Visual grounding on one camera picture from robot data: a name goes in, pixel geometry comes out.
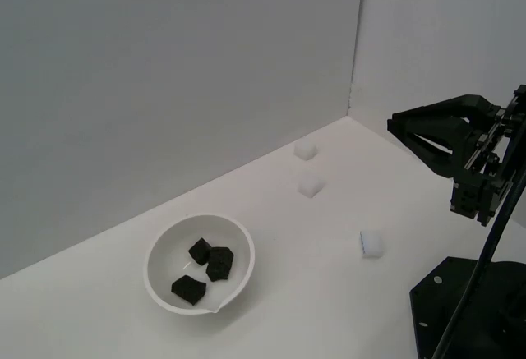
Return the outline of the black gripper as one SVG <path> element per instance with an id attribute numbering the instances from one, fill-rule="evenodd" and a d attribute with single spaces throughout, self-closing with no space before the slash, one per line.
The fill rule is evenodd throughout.
<path id="1" fill-rule="evenodd" d="M 453 118 L 472 129 L 408 127 Z M 487 130 L 480 135 L 474 129 Z M 387 131 L 435 174 L 454 177 L 450 209 L 486 226 L 525 165 L 525 85 L 514 91 L 506 108 L 481 95 L 464 94 L 394 113 Z"/>

